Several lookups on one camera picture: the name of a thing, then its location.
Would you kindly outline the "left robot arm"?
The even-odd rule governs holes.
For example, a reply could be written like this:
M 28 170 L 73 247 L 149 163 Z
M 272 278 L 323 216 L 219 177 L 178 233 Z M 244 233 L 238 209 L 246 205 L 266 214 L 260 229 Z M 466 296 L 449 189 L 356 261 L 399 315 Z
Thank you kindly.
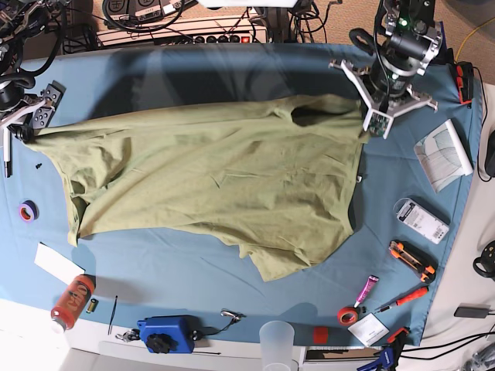
M 414 109 L 438 109 L 431 95 L 412 86 L 442 46 L 442 30 L 434 12 L 434 1 L 381 1 L 372 34 L 364 29 L 350 31 L 353 44 L 372 56 L 373 64 L 358 68 L 347 60 L 329 62 L 356 87 L 365 106 L 366 131 L 373 125 L 391 124 Z

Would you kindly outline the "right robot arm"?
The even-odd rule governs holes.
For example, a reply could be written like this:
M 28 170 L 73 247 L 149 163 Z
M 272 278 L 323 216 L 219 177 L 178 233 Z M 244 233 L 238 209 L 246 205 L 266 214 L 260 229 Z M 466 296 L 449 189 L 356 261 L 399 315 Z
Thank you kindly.
M 22 68 L 24 46 L 42 32 L 56 33 L 56 42 L 37 70 Z M 36 131 L 46 128 L 63 96 L 50 83 L 40 94 L 31 94 L 36 78 L 52 65 L 67 30 L 66 6 L 62 1 L 1 2 L 1 129 L 28 142 Z

